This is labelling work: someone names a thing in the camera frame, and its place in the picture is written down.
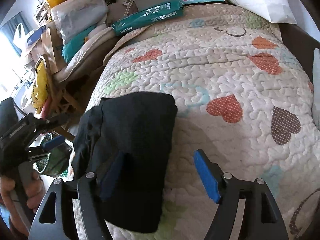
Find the black pants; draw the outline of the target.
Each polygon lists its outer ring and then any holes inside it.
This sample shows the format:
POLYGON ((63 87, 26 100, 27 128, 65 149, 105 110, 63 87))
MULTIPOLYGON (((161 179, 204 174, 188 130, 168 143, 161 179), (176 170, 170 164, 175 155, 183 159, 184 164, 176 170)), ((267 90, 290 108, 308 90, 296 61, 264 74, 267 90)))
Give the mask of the black pants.
POLYGON ((158 229, 176 115, 171 95, 134 92, 103 98, 81 117, 74 178, 97 175, 107 222, 139 233, 158 229))

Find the green mesh waste basket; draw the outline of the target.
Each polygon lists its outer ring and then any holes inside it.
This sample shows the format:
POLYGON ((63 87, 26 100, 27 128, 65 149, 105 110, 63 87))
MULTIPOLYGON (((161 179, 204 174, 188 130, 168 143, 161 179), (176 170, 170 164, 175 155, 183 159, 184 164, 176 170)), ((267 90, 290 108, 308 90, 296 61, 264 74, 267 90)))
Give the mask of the green mesh waste basket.
POLYGON ((72 153, 72 146, 64 142, 52 149, 47 157, 35 163, 39 174, 53 178, 67 177, 69 158, 72 153))

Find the yellow plastic bag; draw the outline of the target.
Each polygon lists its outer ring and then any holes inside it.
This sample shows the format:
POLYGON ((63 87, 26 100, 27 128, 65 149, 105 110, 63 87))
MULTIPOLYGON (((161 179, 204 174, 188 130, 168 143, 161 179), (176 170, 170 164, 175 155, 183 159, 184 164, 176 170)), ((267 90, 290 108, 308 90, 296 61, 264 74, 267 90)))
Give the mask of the yellow plastic bag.
POLYGON ((36 109, 36 113, 40 114, 44 104, 48 99, 48 80, 46 67, 43 59, 39 60, 39 64, 36 67, 36 76, 33 88, 31 91, 31 101, 33 107, 36 109))

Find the wooden chair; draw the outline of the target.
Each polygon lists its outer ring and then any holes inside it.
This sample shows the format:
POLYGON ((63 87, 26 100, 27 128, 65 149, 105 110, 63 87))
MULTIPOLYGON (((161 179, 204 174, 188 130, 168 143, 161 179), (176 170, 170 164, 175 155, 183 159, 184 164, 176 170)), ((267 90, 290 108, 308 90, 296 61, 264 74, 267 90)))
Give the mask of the wooden chair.
POLYGON ((65 87, 59 87, 53 80, 50 64, 47 55, 41 55, 37 61, 36 68, 43 63, 47 78, 47 93, 48 98, 41 111, 41 118, 49 119, 59 114, 68 114, 68 120, 63 124, 56 126, 53 129, 58 135, 63 135, 70 142, 74 141, 75 136, 72 135, 68 129, 71 125, 71 120, 76 114, 83 114, 84 109, 80 103, 71 96, 65 87))

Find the teal folded cloth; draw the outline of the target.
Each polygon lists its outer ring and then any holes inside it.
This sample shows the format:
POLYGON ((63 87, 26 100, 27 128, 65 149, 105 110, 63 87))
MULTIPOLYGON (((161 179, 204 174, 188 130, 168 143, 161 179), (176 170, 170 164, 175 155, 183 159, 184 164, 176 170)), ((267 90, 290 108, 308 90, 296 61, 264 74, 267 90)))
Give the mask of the teal folded cloth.
POLYGON ((62 49, 62 57, 65 63, 69 64, 73 56, 81 49, 81 47, 85 44, 85 38, 88 34, 96 27, 96 25, 92 25, 82 32, 75 35, 67 44, 63 46, 62 49))

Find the brown paper bag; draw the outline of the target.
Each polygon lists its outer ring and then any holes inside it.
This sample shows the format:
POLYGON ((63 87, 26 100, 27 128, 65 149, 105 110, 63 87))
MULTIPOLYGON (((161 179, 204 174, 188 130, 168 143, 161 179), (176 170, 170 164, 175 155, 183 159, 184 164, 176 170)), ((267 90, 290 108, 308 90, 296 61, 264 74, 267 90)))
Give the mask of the brown paper bag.
POLYGON ((48 57, 50 71, 52 74, 59 72, 62 68, 67 66, 62 57, 63 41, 57 34, 57 30, 48 27, 47 30, 42 33, 40 39, 34 44, 31 50, 31 56, 36 63, 41 55, 48 57))

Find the teal curtain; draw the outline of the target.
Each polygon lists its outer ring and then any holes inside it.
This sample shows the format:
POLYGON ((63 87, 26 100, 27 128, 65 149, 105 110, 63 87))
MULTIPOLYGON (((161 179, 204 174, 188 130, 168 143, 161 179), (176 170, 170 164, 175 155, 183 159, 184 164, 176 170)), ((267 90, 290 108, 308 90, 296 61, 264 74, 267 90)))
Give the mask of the teal curtain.
POLYGON ((18 24, 21 23, 24 27, 25 34, 31 31, 30 24, 22 15, 22 12, 17 13, 14 17, 8 20, 2 27, 1 32, 7 37, 8 41, 10 42, 12 48, 17 53, 18 56, 21 55, 22 50, 14 45, 13 39, 15 35, 16 28, 18 24))

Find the grey plastic wrapped bundle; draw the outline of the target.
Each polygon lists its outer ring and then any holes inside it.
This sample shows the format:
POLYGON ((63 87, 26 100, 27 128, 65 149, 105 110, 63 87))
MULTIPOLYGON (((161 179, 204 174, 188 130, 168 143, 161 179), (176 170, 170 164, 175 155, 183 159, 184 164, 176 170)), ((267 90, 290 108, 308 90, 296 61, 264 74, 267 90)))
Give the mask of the grey plastic wrapped bundle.
POLYGON ((67 0, 51 9, 57 31, 67 44, 74 36, 97 24, 108 13, 104 0, 67 0))

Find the white bookshelf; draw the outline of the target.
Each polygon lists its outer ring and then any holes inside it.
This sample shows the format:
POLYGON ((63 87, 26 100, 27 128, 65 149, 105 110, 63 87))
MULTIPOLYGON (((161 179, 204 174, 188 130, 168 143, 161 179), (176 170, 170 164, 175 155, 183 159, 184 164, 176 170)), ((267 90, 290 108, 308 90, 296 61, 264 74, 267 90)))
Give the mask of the white bookshelf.
POLYGON ((52 21, 52 15, 50 12, 50 6, 46 0, 44 0, 38 7, 34 14, 34 20, 38 26, 46 25, 52 21))

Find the heart patterned quilt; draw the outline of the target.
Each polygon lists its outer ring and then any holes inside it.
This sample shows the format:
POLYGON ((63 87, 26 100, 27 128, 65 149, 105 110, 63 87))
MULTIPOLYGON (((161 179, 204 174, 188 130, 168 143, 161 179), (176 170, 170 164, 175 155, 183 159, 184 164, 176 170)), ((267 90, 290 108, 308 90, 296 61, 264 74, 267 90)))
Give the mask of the heart patterned quilt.
POLYGON ((112 239, 205 237, 218 206, 196 170, 198 149, 237 179, 262 178, 288 239, 319 239, 318 88, 276 24, 233 5, 191 5, 119 38, 103 64, 85 113, 134 92, 169 94, 177 106, 158 229, 104 219, 112 239))

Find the green long box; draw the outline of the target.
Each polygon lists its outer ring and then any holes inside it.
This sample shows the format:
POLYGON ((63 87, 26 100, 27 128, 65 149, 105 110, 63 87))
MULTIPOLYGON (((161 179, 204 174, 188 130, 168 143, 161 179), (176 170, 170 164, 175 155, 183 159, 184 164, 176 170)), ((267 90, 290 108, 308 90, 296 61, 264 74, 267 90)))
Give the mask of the green long box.
POLYGON ((129 15, 117 22, 112 23, 111 27, 116 35, 123 35, 141 27, 146 27, 153 23, 181 17, 183 15, 183 4, 180 0, 171 0, 129 15))

